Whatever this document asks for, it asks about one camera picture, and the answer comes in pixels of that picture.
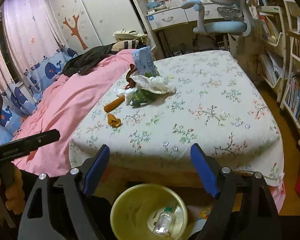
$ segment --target floor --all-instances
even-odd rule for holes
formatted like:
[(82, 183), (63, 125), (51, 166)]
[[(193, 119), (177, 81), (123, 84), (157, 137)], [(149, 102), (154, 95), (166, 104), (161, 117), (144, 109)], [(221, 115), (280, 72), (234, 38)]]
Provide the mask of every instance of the floor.
[(276, 95), (271, 88), (265, 83), (259, 85), (257, 88), (272, 112), (282, 135), (284, 183), (287, 195), (280, 215), (300, 216), (300, 196), (294, 190), (300, 171), (300, 148), (297, 147), (300, 136), (289, 114), (286, 111), (280, 114)]

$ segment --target metal bolt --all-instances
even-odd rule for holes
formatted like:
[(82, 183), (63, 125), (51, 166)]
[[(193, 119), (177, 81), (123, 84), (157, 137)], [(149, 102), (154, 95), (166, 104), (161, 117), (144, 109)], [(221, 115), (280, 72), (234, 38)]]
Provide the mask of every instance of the metal bolt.
[(73, 169), (70, 171), (70, 173), (71, 173), (72, 175), (76, 175), (76, 174), (79, 173), (79, 169), (78, 169), (78, 168), (73, 168)]
[(254, 176), (257, 178), (257, 179), (261, 179), (262, 178), (262, 174), (260, 172), (255, 172), (254, 173)]
[(41, 173), (39, 175), (39, 179), (41, 179), (41, 180), (45, 179), (46, 177), (47, 177), (47, 174), (45, 174), (45, 173)]
[(224, 173), (224, 174), (229, 174), (231, 172), (231, 169), (228, 168), (228, 167), (222, 167), (221, 171)]

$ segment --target black jacket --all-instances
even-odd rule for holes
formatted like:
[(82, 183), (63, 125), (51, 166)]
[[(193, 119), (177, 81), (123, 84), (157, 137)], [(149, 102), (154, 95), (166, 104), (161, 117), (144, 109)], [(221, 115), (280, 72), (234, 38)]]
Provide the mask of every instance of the black jacket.
[(69, 60), (63, 68), (63, 74), (71, 77), (73, 74), (86, 75), (87, 72), (103, 60), (114, 45), (98, 46), (90, 49), (86, 53)]

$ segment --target floral bedspread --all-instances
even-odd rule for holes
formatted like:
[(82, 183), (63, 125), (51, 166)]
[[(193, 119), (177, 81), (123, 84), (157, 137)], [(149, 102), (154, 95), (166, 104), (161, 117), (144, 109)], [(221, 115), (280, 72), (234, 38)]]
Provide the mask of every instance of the floral bedspread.
[(206, 155), (235, 171), (260, 171), (271, 186), (283, 175), (279, 128), (250, 79), (224, 51), (199, 52), (154, 62), (170, 76), (177, 92), (133, 108), (125, 103), (111, 113), (122, 121), (113, 129), (103, 107), (116, 99), (114, 87), (101, 98), (74, 132), (72, 167), (106, 144), (115, 166), (156, 171), (193, 172), (190, 147), (198, 143)]

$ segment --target pink blanket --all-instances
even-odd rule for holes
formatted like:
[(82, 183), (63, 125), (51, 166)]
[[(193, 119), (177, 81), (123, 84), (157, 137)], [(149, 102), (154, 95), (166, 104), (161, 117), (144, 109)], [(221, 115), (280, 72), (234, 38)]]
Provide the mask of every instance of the pink blanket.
[(61, 75), (43, 93), (37, 111), (21, 125), (14, 139), (57, 129), (60, 140), (16, 159), (19, 169), (35, 173), (45, 172), (50, 177), (66, 174), (70, 170), (69, 142), (71, 135), (111, 86), (134, 64), (131, 52), (126, 49), (101, 61), (85, 76), (78, 74), (68, 78)]

